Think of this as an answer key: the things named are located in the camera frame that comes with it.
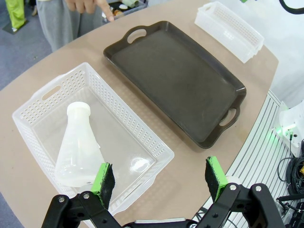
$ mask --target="floor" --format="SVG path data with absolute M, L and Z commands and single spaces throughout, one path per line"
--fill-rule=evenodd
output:
M 16 77 L 51 53 L 40 26 L 38 16 L 32 17 L 30 7 L 25 7 L 27 25 L 12 35 L 2 28 L 10 22 L 5 1 L 0 1 L 0 90 Z M 22 228 L 0 193 L 0 227 Z

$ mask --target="white plastic bottle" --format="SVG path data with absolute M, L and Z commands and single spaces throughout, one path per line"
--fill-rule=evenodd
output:
M 55 178 L 63 185 L 81 187 L 94 182 L 105 162 L 90 126 L 90 106 L 74 102 L 67 107 L 67 127 L 55 167 Z

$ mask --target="white cap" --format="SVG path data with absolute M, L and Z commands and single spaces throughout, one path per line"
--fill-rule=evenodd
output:
M 86 110 L 88 116 L 91 115 L 91 108 L 90 108 L 90 106 L 87 103 L 80 102 L 80 101 L 71 103 L 67 107 L 66 114 L 69 115 L 69 113 L 71 111 L 74 111 L 75 109 L 79 109 L 79 108 Z

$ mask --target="beige tabletop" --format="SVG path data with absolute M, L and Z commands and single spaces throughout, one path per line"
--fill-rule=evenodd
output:
M 228 170 L 257 118 L 278 64 L 266 47 L 243 64 L 197 27 L 197 8 L 205 3 L 207 0 L 173 0 L 107 24 L 49 55 L 0 91 L 0 191 L 25 227 L 41 226 L 57 192 L 26 147 L 11 115 L 47 82 L 82 62 L 88 62 L 175 153 L 154 184 L 130 208 L 115 215 L 120 224 L 136 219 L 192 218 L 205 202 L 209 197 L 204 180 L 205 159 L 216 155 L 223 170 Z M 130 28 L 161 20 L 173 23 L 201 44 L 247 88 L 239 119 L 210 149 L 195 145 L 103 56 L 104 48 L 121 39 Z

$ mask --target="black tray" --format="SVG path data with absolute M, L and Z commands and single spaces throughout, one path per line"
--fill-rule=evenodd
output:
M 146 36 L 128 43 L 139 29 L 146 30 Z M 129 30 L 104 56 L 202 148 L 210 148 L 240 114 L 244 85 L 167 21 Z M 236 109 L 235 116 L 220 126 L 230 109 Z

